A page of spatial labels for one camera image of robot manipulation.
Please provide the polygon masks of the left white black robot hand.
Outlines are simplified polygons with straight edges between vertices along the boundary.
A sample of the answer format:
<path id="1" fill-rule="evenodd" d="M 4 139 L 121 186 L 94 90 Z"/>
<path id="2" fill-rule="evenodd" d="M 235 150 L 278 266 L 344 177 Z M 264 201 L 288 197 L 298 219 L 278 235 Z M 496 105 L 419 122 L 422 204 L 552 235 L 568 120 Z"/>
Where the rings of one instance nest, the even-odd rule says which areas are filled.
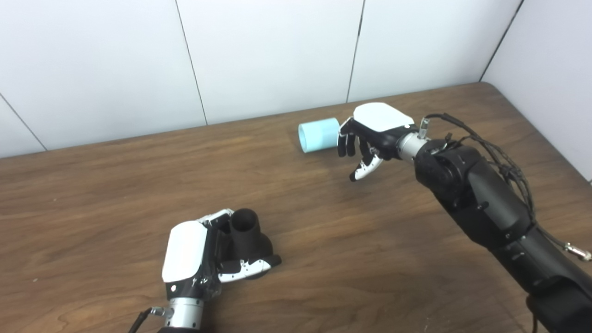
<path id="1" fill-rule="evenodd" d="M 224 283 L 253 280 L 282 263 L 251 209 L 223 209 L 171 229 L 161 278 L 168 300 L 210 301 Z"/>

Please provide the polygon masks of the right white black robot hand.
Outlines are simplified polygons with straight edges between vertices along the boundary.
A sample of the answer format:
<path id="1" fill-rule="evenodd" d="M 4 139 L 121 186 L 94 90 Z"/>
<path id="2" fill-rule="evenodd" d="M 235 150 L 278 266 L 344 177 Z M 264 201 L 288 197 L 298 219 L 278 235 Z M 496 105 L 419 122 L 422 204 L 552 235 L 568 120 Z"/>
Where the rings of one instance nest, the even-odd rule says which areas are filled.
<path id="1" fill-rule="evenodd" d="M 349 175 L 356 182 L 374 172 L 384 160 L 401 160 L 400 145 L 418 131 L 414 120 L 386 103 L 366 103 L 354 109 L 338 132 L 338 156 L 355 156 L 362 160 Z"/>

